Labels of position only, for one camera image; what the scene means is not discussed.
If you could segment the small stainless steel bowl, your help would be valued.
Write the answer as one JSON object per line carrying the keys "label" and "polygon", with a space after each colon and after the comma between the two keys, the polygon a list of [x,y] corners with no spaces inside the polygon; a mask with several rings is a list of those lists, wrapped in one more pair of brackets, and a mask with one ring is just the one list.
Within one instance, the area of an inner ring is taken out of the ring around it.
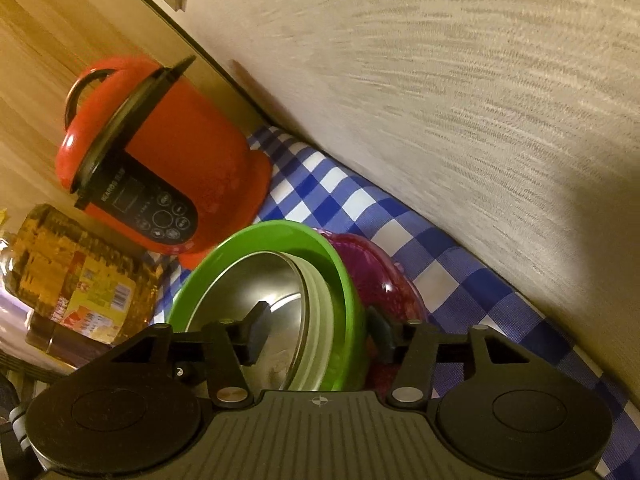
{"label": "small stainless steel bowl", "polygon": [[198,300],[186,326],[221,322],[254,392],[288,388],[307,333],[307,289],[293,260],[254,252],[228,266]]}

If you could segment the pink glass plate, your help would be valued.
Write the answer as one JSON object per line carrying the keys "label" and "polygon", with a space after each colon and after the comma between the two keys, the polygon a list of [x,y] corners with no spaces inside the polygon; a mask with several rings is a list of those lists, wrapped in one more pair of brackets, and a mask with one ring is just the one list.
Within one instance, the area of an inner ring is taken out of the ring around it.
{"label": "pink glass plate", "polygon": [[384,398],[428,314],[420,292],[382,248],[352,233],[320,232],[341,257],[366,314],[369,357],[364,386]]}

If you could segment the green plastic bowl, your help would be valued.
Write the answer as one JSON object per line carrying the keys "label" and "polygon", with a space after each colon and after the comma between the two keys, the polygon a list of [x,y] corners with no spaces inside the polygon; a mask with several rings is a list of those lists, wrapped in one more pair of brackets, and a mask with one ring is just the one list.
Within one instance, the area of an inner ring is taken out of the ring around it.
{"label": "green plastic bowl", "polygon": [[346,266],[332,245],[317,231],[286,220],[257,223],[232,235],[207,255],[167,301],[168,323],[184,332],[196,311],[196,302],[224,270],[253,252],[269,250],[302,258],[319,271],[335,304],[335,339],[328,370],[319,390],[356,390],[367,373],[364,348],[364,309]]}

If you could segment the white plastic bowl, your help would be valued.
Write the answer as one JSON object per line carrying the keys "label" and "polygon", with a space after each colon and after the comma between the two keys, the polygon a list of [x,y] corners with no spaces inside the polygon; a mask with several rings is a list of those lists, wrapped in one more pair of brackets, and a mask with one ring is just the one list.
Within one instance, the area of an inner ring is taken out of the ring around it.
{"label": "white plastic bowl", "polygon": [[330,364],[334,343],[334,307],[331,292],[321,273],[307,260],[288,254],[306,286],[306,332],[294,376],[288,390],[318,391]]}

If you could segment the blue white checkered tablecloth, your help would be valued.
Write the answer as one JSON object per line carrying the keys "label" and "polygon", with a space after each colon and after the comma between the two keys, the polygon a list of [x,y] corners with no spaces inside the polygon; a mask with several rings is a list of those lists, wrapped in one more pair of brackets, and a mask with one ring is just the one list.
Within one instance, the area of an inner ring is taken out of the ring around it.
{"label": "blue white checkered tablecloth", "polygon": [[449,333],[491,326],[597,391],[614,422],[597,471],[605,479],[638,478],[638,408],[551,318],[444,231],[333,158],[276,127],[256,131],[248,144],[272,163],[259,219],[370,238],[416,285],[432,322]]}

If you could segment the brown cylindrical canister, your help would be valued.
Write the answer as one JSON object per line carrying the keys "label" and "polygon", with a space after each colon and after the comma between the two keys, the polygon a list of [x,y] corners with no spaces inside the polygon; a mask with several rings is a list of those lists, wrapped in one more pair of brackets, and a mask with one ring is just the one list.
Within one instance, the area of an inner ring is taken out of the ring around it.
{"label": "brown cylindrical canister", "polygon": [[82,367],[111,350],[108,344],[55,323],[32,312],[27,322],[26,341],[33,347],[73,367]]}

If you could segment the large cooking oil bottle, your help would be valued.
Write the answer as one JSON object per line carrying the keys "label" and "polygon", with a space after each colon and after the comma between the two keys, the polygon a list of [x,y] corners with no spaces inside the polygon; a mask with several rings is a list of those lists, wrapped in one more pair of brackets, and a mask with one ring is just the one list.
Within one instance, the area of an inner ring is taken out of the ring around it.
{"label": "large cooking oil bottle", "polygon": [[148,326],[162,271],[40,204],[1,232],[1,281],[46,320],[101,344]]}

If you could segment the red electric pressure cooker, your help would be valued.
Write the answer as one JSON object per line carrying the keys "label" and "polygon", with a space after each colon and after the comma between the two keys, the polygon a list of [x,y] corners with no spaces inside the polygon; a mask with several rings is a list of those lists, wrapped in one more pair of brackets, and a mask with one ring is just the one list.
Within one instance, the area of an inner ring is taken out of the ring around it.
{"label": "red electric pressure cooker", "polygon": [[76,208],[189,270],[249,226],[265,201],[268,156],[174,66],[108,58],[65,100],[55,159]]}

